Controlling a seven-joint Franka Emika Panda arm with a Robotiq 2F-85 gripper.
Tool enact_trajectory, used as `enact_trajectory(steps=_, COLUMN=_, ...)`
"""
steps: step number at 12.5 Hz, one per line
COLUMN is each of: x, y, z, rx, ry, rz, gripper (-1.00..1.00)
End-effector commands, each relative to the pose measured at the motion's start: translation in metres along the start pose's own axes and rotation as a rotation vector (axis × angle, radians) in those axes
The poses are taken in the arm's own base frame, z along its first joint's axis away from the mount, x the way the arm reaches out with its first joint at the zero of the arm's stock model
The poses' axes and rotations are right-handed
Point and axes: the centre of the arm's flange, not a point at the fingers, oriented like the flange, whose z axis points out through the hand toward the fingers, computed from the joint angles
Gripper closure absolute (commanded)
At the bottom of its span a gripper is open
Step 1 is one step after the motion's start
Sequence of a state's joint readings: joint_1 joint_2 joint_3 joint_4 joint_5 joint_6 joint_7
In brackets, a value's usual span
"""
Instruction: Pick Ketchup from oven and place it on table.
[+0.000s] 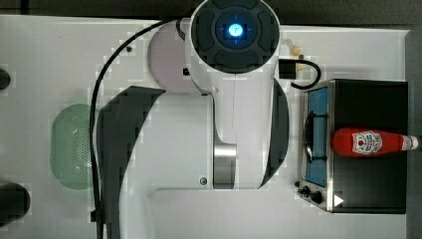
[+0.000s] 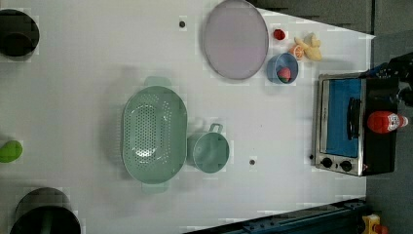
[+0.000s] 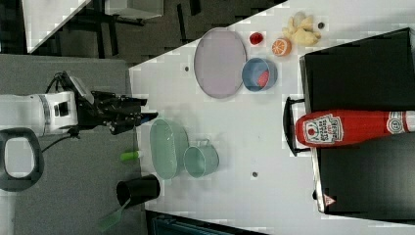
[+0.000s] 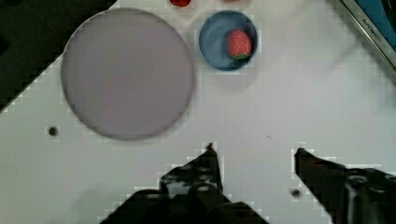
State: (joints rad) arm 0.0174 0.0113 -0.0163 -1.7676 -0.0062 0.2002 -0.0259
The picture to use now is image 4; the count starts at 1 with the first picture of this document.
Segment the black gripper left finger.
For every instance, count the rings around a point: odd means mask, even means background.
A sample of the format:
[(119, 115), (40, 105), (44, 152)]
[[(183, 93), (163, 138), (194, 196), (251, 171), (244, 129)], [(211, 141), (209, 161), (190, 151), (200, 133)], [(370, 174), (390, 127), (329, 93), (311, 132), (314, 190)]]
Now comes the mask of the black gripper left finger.
[(233, 203), (223, 194), (212, 144), (163, 175), (159, 184), (129, 196), (100, 224), (269, 224), (246, 203)]

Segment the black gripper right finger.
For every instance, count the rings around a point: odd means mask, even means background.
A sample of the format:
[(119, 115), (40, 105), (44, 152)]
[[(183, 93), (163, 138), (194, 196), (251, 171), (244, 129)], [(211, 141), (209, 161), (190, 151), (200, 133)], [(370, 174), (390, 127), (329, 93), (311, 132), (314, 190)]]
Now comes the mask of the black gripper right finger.
[(333, 224), (396, 224), (396, 179), (375, 168), (347, 168), (299, 148), (295, 174)]

